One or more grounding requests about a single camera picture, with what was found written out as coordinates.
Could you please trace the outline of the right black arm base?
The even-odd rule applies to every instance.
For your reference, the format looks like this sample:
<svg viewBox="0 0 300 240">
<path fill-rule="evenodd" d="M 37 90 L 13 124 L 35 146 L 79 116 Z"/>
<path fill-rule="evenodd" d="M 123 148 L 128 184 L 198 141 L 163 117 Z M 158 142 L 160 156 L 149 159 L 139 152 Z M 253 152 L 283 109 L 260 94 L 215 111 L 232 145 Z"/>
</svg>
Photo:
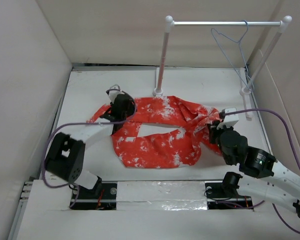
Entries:
<svg viewBox="0 0 300 240">
<path fill-rule="evenodd" d="M 204 196 L 207 198 L 209 210 L 253 209 L 250 196 L 239 195 L 239 180 L 242 176 L 235 172 L 227 172 L 223 180 L 205 182 Z"/>
</svg>

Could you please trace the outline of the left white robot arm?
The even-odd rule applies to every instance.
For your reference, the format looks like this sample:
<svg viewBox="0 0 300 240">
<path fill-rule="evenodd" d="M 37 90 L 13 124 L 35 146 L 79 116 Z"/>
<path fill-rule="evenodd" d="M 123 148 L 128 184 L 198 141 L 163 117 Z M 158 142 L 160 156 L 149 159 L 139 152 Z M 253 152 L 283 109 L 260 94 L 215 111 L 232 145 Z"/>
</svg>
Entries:
<svg viewBox="0 0 300 240">
<path fill-rule="evenodd" d="M 78 191 L 84 190 L 90 198 L 101 194 L 102 179 L 83 170 L 85 151 L 115 134 L 137 112 L 135 100 L 128 93 L 114 88 L 106 93 L 110 106 L 96 121 L 66 123 L 50 135 L 41 164 L 42 178 L 47 187 L 57 188 L 47 182 L 45 173 L 49 172 Z"/>
</svg>

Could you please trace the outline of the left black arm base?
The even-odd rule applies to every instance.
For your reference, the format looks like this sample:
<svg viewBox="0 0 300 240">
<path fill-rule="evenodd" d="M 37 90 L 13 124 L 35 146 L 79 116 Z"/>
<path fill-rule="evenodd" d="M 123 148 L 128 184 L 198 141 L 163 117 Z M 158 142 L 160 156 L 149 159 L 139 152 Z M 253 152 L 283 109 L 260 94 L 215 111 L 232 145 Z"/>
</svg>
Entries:
<svg viewBox="0 0 300 240">
<path fill-rule="evenodd" d="M 101 184 L 97 193 L 91 190 L 79 187 L 79 191 L 71 188 L 69 208 L 71 210 L 97 210 L 109 211 L 117 209 L 117 188 L 118 182 L 105 181 Z"/>
</svg>

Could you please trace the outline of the red white patterned trousers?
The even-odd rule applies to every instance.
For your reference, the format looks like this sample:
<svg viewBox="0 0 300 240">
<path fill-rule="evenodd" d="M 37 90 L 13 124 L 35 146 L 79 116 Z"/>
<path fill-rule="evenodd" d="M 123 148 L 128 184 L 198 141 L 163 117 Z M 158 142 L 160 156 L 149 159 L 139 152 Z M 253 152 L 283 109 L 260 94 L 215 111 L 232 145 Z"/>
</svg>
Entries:
<svg viewBox="0 0 300 240">
<path fill-rule="evenodd" d="M 208 125 L 218 121 L 219 111 L 176 96 L 135 99 L 137 112 L 112 135 L 115 154 L 125 167 L 172 169 L 195 165 L 201 157 L 201 145 L 220 155 L 209 141 Z M 143 124 L 176 126 L 167 133 L 139 136 Z"/>
</svg>

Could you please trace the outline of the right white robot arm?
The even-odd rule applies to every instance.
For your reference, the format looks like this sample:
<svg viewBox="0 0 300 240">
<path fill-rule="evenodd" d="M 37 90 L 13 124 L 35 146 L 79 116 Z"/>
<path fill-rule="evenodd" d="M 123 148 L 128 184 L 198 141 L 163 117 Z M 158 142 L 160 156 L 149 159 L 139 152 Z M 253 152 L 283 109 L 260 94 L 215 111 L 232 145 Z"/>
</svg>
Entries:
<svg viewBox="0 0 300 240">
<path fill-rule="evenodd" d="M 248 145 L 248 139 L 219 120 L 208 124 L 209 142 L 216 144 L 227 165 L 221 191 L 227 197 L 251 196 L 281 206 L 300 219 L 300 176 L 270 153 Z"/>
</svg>

